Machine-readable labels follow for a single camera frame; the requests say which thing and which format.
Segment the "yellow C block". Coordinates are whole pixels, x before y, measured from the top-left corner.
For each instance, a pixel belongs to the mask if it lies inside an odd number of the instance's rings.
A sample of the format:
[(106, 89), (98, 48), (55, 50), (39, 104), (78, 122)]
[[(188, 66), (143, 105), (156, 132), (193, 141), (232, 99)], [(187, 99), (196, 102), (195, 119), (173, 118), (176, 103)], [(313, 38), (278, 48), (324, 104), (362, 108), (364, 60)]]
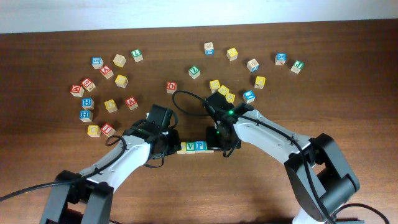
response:
[(181, 149), (177, 151), (177, 154), (186, 154), (187, 153), (187, 143), (181, 142)]

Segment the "green V block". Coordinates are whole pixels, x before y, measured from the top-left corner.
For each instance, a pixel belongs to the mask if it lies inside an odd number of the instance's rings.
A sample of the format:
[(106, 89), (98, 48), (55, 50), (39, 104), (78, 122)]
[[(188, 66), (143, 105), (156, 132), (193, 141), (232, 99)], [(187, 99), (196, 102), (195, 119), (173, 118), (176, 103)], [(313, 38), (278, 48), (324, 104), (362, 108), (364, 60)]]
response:
[(195, 142), (186, 142), (186, 153), (187, 154), (195, 153)]

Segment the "blue P block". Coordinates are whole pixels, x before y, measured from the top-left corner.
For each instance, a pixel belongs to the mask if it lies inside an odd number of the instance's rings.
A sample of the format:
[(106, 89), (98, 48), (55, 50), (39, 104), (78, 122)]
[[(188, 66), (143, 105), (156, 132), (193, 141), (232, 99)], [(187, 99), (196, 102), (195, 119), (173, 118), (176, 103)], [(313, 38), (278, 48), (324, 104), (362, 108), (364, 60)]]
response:
[(196, 141), (195, 142), (195, 152), (202, 153), (207, 151), (207, 146), (205, 141)]

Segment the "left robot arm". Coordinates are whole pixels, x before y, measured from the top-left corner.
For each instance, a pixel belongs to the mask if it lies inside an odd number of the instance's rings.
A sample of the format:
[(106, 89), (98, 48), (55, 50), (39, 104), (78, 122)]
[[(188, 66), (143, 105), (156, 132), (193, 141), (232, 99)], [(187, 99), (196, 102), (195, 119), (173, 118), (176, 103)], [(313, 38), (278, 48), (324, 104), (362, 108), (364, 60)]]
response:
[(123, 135), (110, 136), (104, 157), (78, 173), (63, 170), (55, 178), (40, 219), (47, 223), (109, 223), (113, 195), (119, 186), (151, 159), (180, 150), (174, 127), (140, 120)]

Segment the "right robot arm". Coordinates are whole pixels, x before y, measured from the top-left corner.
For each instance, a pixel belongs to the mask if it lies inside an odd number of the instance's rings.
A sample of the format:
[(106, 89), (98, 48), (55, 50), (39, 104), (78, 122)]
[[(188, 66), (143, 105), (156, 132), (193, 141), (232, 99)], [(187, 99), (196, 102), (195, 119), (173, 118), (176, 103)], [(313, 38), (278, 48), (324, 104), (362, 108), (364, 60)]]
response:
[(333, 223), (332, 214), (360, 188), (359, 180), (335, 140), (289, 131), (253, 106), (205, 108), (223, 139), (258, 147), (284, 165), (301, 211), (294, 223)]

